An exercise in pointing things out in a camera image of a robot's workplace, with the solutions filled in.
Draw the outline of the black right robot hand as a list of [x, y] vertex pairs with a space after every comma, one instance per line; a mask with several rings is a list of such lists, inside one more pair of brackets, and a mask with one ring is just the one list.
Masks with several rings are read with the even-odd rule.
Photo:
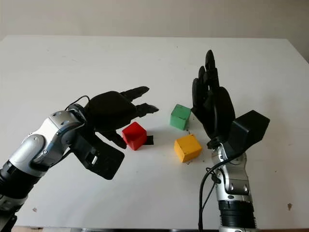
[[228, 139], [232, 121], [236, 118], [228, 91], [219, 84], [218, 70], [214, 54], [206, 53], [205, 65], [198, 71], [192, 83], [193, 107], [191, 112], [202, 123], [210, 141], [209, 149], [214, 149]]

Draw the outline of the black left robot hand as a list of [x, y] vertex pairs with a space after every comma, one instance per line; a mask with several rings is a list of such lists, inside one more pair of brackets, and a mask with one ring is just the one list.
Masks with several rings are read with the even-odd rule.
[[130, 124], [137, 117], [159, 111], [154, 105], [132, 103], [148, 91], [148, 87], [141, 86], [123, 92], [108, 91], [93, 97], [85, 106], [85, 111], [94, 131], [125, 149], [126, 142], [116, 130]]

